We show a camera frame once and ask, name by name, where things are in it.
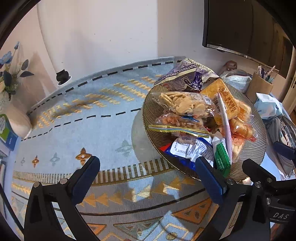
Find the snack bag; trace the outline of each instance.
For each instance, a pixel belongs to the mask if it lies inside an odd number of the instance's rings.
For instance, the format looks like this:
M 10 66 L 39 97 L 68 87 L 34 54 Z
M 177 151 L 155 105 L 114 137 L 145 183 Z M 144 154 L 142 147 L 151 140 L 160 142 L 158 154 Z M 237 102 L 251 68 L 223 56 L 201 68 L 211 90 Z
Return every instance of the snack bag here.
M 243 101 L 234 99 L 236 103 L 239 106 L 239 113 L 237 114 L 237 117 L 240 118 L 244 122 L 249 122 L 251 115 L 252 115 L 252 109 L 250 106 L 248 106 Z
M 239 159 L 239 155 L 244 147 L 246 140 L 240 136 L 232 135 L 232 163 L 235 163 Z
M 234 97 L 230 93 L 227 86 L 224 84 L 222 79 L 217 79 L 210 85 L 208 85 L 205 89 L 203 89 L 200 94 L 208 96 L 210 99 L 213 100 L 214 104 L 218 107 L 218 98 L 217 92 L 220 93 L 223 103 L 226 108 L 226 114 L 228 119 L 232 119 L 236 117 L 240 111 L 238 104 L 236 103 Z M 217 125 L 222 124 L 222 119 L 219 114 L 214 115 L 215 121 Z
M 219 76 L 208 67 L 186 58 L 170 72 L 161 76 L 154 85 L 161 85 L 170 91 L 200 92 L 203 84 Z
M 258 138 L 256 130 L 250 124 L 243 122 L 239 118 L 231 119 L 229 125 L 233 134 L 241 136 L 246 140 L 255 142 Z
M 229 159 L 228 152 L 226 150 L 225 138 L 223 138 L 220 132 L 216 132 L 212 139 L 215 162 L 217 169 L 222 172 L 224 177 L 230 172 L 231 160 Z
M 193 118 L 191 116 L 179 116 L 175 113 L 164 113 L 156 118 L 152 125 L 148 126 L 153 131 L 171 132 L 175 136 L 195 136 L 207 137 L 209 132 L 204 128 L 201 118 Z
M 152 92 L 154 100 L 165 105 L 177 115 L 198 117 L 213 116 L 216 111 L 212 101 L 204 95 L 189 92 Z

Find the striped plate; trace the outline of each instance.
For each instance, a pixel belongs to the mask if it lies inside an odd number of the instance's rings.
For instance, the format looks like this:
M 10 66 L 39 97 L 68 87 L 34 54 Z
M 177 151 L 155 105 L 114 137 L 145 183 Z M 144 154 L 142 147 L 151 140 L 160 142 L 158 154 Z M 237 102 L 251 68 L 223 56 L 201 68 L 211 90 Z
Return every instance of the striped plate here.
M 251 117 L 251 125 L 255 128 L 258 134 L 258 139 L 256 142 L 246 141 L 239 160 L 231 166 L 229 178 L 233 178 L 235 181 L 240 181 L 247 177 L 247 175 L 242 170 L 242 163 L 245 159 L 251 158 L 259 165 L 262 163 L 266 149 L 266 132 L 258 111 L 254 108 L 253 104 L 248 100 L 248 98 L 232 86 L 228 84 L 226 85 L 236 99 L 241 100 L 251 106 L 253 115 Z M 154 120 L 163 113 L 163 107 L 152 99 L 151 92 L 154 91 L 167 91 L 167 89 L 157 85 L 151 89 L 145 98 L 143 104 L 143 121 L 148 137 L 160 155 L 162 155 L 170 164 L 186 175 L 198 179 L 196 172 L 182 165 L 177 158 L 169 156 L 159 150 L 160 147 L 173 142 L 176 137 L 171 136 L 169 133 L 150 131 L 148 129 L 148 125 L 152 124 Z

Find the black dashed line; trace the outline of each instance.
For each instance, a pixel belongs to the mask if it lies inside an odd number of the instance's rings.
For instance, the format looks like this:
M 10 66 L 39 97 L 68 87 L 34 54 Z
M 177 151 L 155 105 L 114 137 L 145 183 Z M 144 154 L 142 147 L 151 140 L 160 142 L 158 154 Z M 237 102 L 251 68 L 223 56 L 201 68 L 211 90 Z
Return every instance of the black dashed line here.
M 133 111 L 137 111 L 137 110 L 141 110 L 141 108 L 139 108 L 139 109 L 134 109 L 134 110 L 131 110 L 131 112 L 133 112 Z
M 87 81 L 85 81 L 85 82 L 83 82 L 83 83 L 81 83 L 81 84 L 79 84 L 77 86 L 80 87 L 80 86 L 83 86 L 83 85 L 86 85 L 86 84 L 87 84 Z
M 125 114 L 126 112 L 120 112 L 120 113 L 117 113 L 116 115 L 122 115 L 122 114 Z
M 112 73 L 108 73 L 107 75 L 109 76 L 109 75 L 112 75 L 112 74 L 117 74 L 117 71 L 112 72 Z
M 125 71 L 129 71 L 129 70 L 133 70 L 133 68 L 130 68 L 130 69 L 123 69 L 122 71 L 125 72 Z
M 101 76 L 98 76 L 98 77 L 95 77 L 95 78 L 93 78 L 93 81 L 95 81 L 95 80 L 98 80 L 98 79 L 101 79 L 101 78 L 103 78 L 103 76 L 101 75 Z
M 66 90 L 65 92 L 67 93 L 67 92 L 69 92 L 69 91 L 71 91 L 71 90 L 74 90 L 74 87 L 72 87 L 72 88 Z
M 141 68 L 146 68 L 146 67 L 148 67 L 148 64 L 143 65 L 143 66 L 138 66 L 139 69 L 141 69 Z

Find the artificial flower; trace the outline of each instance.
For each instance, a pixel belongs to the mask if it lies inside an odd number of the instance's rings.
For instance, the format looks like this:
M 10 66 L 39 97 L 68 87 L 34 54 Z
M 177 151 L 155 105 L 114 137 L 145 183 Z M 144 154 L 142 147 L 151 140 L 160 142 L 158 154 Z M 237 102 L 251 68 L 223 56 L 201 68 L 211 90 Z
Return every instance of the artificial flower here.
M 15 50 L 18 49 L 18 45 L 20 44 L 20 42 L 18 41 L 17 44 L 15 45 Z
M 2 58 L 0 58 L 0 64 L 9 64 L 12 60 L 11 51 L 8 51 L 7 54 L 4 54 Z

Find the gray bag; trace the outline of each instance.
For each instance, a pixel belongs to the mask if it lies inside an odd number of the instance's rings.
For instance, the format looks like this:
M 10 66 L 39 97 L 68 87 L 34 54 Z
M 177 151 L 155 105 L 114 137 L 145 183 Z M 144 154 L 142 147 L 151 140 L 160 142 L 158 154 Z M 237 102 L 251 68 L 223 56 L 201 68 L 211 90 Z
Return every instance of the gray bag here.
M 295 168 L 296 126 L 288 117 L 282 115 L 264 120 L 267 136 L 271 141 L 284 174 L 289 177 Z

